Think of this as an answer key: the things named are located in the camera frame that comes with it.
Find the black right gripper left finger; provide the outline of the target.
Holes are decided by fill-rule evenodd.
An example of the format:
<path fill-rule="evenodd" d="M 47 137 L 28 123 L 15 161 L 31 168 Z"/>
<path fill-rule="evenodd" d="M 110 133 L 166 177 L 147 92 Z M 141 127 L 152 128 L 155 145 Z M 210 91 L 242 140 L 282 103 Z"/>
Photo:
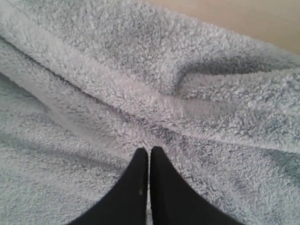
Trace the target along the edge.
<path fill-rule="evenodd" d="M 71 225 L 144 225 L 148 192 L 148 154 L 138 148 L 111 190 Z"/>

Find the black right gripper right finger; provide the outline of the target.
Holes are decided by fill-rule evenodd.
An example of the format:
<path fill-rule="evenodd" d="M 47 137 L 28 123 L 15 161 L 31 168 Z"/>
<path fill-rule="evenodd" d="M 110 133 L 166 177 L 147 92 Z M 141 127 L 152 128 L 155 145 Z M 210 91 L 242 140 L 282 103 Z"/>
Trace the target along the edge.
<path fill-rule="evenodd" d="M 240 225 L 184 181 L 161 147 L 150 155 L 150 202 L 155 225 Z"/>

